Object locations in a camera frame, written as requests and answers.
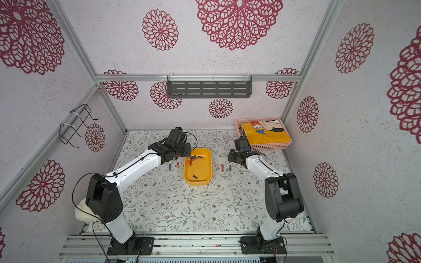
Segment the yellow plastic storage box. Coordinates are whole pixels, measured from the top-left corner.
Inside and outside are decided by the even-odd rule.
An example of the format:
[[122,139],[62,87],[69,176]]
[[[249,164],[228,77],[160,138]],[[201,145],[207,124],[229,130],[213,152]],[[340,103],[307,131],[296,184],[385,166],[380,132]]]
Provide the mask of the yellow plastic storage box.
[[213,176],[212,153],[206,148],[196,148],[192,150],[191,156],[202,156],[205,159],[198,158],[190,161],[189,157],[185,157],[184,179],[190,186],[204,186],[210,183]]

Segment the pink plastic basket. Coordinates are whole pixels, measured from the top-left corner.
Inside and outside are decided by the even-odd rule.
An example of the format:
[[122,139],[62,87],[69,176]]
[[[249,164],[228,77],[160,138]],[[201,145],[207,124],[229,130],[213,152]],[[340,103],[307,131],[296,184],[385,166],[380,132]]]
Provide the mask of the pink plastic basket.
[[235,126],[238,136],[246,137],[258,151],[286,150],[292,143],[285,125],[277,117],[236,119]]

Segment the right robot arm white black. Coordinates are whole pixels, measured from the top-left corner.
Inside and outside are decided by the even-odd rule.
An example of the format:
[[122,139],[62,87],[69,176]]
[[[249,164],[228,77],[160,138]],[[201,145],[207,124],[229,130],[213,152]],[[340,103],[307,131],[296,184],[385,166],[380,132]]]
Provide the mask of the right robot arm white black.
[[254,237],[240,238],[242,254],[286,254],[287,241],[278,234],[285,227],[285,220],[296,218],[304,211],[304,201],[297,177],[281,173],[263,159],[262,153],[253,150],[246,137],[234,140],[228,161],[240,164],[253,172],[264,183],[265,207],[268,213]]

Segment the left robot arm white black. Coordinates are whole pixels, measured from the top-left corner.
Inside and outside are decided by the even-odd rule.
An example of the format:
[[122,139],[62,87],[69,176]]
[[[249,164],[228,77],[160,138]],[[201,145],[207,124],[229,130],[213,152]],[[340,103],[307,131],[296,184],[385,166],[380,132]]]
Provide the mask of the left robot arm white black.
[[154,239],[137,237],[123,214],[122,196],[131,184],[151,170],[171,160],[190,157],[192,149],[187,137],[187,132],[176,127],[124,166],[106,175],[91,176],[85,204],[111,234],[107,256],[151,254]]

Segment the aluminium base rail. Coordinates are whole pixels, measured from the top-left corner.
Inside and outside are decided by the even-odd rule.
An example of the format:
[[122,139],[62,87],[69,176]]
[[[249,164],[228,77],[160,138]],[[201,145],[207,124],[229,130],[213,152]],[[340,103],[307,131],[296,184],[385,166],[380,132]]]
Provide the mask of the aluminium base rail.
[[[204,257],[333,257],[334,251],[326,235],[322,234],[282,234],[283,245],[272,248],[266,254],[243,244],[243,234],[235,235],[140,235],[140,247],[146,252],[145,258],[204,258]],[[58,259],[95,258],[113,259],[106,256],[110,249],[108,235],[69,236]]]

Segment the grey wall shelf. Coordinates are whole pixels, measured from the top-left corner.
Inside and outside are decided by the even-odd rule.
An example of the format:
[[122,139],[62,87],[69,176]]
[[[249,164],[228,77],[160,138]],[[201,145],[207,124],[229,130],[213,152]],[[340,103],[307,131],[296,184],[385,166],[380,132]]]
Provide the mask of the grey wall shelf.
[[167,76],[167,95],[171,99],[248,99],[252,77],[240,76]]

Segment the yellow cartoon folded shirt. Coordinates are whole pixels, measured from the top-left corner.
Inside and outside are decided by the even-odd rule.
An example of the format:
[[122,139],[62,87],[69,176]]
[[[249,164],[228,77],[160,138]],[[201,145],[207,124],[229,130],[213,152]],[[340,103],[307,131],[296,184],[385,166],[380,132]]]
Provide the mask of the yellow cartoon folded shirt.
[[252,121],[242,124],[241,131],[250,144],[279,144],[291,142],[281,121]]

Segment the white plush toy dog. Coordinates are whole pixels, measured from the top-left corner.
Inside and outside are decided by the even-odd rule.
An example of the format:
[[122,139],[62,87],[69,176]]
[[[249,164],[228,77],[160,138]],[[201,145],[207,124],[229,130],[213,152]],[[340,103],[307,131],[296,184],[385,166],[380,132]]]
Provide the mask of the white plush toy dog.
[[86,224],[90,224],[91,222],[98,220],[91,208],[86,205],[86,198],[82,199],[77,205],[77,208],[75,209],[75,218],[78,221],[85,222]]

